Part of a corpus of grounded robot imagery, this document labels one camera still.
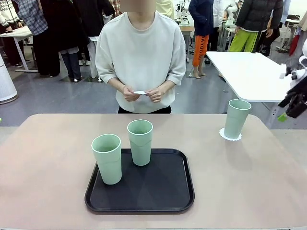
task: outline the lime green pants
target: lime green pants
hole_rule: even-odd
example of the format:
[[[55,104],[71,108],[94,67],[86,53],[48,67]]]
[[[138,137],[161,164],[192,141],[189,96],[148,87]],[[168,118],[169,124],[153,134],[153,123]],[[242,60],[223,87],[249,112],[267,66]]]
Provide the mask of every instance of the lime green pants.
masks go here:
[[[229,48],[230,52],[241,52],[244,45],[244,52],[251,52],[254,49],[254,45],[257,39],[257,32],[247,32],[240,29],[235,35],[234,40]]]

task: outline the dark coat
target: dark coat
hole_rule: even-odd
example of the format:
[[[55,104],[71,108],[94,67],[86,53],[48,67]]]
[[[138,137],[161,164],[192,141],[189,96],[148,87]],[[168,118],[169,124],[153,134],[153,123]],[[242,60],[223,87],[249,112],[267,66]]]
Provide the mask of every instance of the dark coat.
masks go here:
[[[100,35],[102,27],[105,25],[102,13],[110,16],[115,10],[109,0],[73,0],[88,37]]]
[[[194,19],[196,35],[207,36],[213,33],[213,0],[192,0],[189,12]]]
[[[89,43],[70,0],[40,0],[40,2],[52,35],[52,42],[58,51],[86,46]]]
[[[236,25],[246,30],[263,31],[267,28],[272,10],[271,28],[276,29],[283,15],[283,0],[244,0]]]

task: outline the person's hands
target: person's hands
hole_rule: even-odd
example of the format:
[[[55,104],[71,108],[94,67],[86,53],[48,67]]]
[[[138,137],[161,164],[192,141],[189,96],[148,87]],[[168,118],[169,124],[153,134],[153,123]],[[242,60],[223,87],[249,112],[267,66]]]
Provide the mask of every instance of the person's hands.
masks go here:
[[[124,86],[122,93],[128,102],[134,102],[140,97],[140,94],[134,94],[134,90],[130,86]]]
[[[235,34],[237,34],[237,33],[239,32],[240,29],[241,29],[241,27],[240,27],[240,26],[237,26],[237,27],[235,28]]]
[[[145,91],[145,93],[147,96],[149,96],[150,100],[152,100],[152,102],[154,103],[160,102],[164,95],[164,93],[159,88],[147,90]]]
[[[273,34],[273,29],[268,29],[265,37],[271,37]]]

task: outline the orange pants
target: orange pants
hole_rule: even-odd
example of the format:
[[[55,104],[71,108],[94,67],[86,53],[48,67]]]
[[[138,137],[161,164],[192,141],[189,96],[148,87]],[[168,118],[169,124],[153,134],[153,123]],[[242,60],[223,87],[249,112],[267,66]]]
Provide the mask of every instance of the orange pants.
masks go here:
[[[195,50],[193,58],[193,66],[197,67],[200,65],[201,56],[207,53],[207,46],[209,42],[209,35],[207,36],[196,36],[195,37]]]

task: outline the cup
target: cup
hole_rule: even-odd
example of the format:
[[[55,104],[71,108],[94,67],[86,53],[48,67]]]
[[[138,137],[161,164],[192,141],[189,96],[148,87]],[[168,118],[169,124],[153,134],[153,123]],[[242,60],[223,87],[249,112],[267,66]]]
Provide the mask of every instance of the cup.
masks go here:
[[[231,139],[237,139],[242,131],[242,127],[251,109],[251,104],[234,99],[229,101],[227,120],[224,135]]]
[[[132,159],[138,166],[147,165],[150,161],[153,125],[146,120],[135,120],[127,126]]]
[[[106,184],[116,184],[121,180],[121,140],[114,134],[104,134],[92,141],[102,180]]]

